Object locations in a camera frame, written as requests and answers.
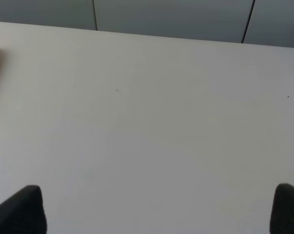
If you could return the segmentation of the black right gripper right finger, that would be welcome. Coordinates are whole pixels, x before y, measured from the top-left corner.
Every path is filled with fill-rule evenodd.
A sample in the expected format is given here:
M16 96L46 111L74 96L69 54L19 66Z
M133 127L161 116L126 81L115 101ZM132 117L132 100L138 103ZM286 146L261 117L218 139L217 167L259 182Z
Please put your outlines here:
M288 183L276 187L270 218L271 234L294 234L294 186Z

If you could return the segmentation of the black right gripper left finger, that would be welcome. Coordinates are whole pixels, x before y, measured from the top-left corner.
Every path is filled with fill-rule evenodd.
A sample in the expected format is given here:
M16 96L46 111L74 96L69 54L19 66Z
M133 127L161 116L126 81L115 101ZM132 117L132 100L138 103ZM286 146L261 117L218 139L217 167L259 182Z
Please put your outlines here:
M46 234L41 188L27 185L0 204L0 234Z

